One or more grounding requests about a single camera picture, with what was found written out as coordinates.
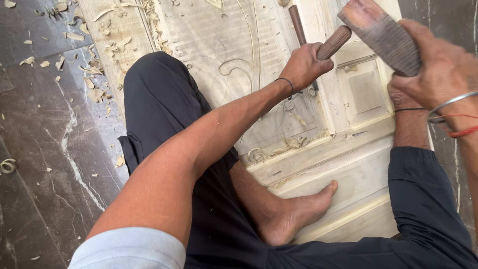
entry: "metal bangle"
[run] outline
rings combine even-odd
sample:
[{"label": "metal bangle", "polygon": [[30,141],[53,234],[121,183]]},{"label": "metal bangle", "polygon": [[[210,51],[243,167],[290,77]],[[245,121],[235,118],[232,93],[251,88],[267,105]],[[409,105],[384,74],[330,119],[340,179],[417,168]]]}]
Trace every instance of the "metal bangle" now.
[{"label": "metal bangle", "polygon": [[434,119],[431,119],[430,117],[435,113],[437,112],[438,110],[440,110],[441,108],[443,108],[444,106],[446,105],[449,105],[451,103],[454,103],[456,101],[460,101],[462,99],[465,99],[466,97],[470,97],[470,96],[474,96],[474,95],[478,95],[478,91],[472,91],[472,92],[469,92],[469,93],[465,93],[465,94],[462,94],[462,95],[459,95],[459,96],[456,96],[456,97],[453,97],[452,99],[444,102],[444,103],[441,103],[439,104],[437,107],[433,108],[429,113],[428,113],[428,122],[430,123],[446,123],[446,120],[443,119],[443,118],[434,118]]}]

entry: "bare foot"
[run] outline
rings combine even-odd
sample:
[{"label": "bare foot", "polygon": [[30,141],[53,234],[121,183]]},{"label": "bare foot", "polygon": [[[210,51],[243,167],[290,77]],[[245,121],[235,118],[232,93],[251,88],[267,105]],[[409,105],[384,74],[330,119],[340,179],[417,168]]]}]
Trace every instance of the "bare foot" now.
[{"label": "bare foot", "polygon": [[257,227],[264,243],[281,246],[290,243],[302,228],[321,219],[332,202],[338,183],[332,180],[320,192],[290,199],[279,199],[277,210]]}]

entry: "wood grain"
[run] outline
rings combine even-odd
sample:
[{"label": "wood grain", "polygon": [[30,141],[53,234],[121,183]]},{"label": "wood grain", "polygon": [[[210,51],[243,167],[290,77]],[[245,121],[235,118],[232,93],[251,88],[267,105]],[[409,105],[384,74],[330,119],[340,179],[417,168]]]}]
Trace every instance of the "wood grain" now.
[{"label": "wood grain", "polygon": [[414,40],[373,0],[351,0],[338,17],[398,75],[418,74],[421,60]]},{"label": "wood grain", "polygon": [[352,31],[347,26],[340,26],[333,35],[325,41],[317,52],[317,59],[327,60],[337,52],[352,36]]}]

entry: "wooden chisel handle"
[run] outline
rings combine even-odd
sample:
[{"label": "wooden chisel handle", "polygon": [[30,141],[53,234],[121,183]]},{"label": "wooden chisel handle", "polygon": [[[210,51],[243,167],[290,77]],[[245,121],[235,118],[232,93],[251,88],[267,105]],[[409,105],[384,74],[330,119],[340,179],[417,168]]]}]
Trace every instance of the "wooden chisel handle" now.
[{"label": "wooden chisel handle", "polygon": [[352,31],[347,26],[340,26],[327,41],[320,46],[317,52],[317,59],[327,60],[337,52],[352,36]]}]

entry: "forearm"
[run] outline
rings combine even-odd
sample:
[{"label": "forearm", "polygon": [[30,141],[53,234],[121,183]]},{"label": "forearm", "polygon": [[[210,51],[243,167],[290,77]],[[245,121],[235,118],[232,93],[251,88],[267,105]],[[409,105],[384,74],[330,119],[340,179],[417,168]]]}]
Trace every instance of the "forearm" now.
[{"label": "forearm", "polygon": [[186,246],[196,180],[254,122],[289,94],[286,81],[273,82],[214,109],[168,139],[135,169],[88,237],[139,226],[165,231]]}]

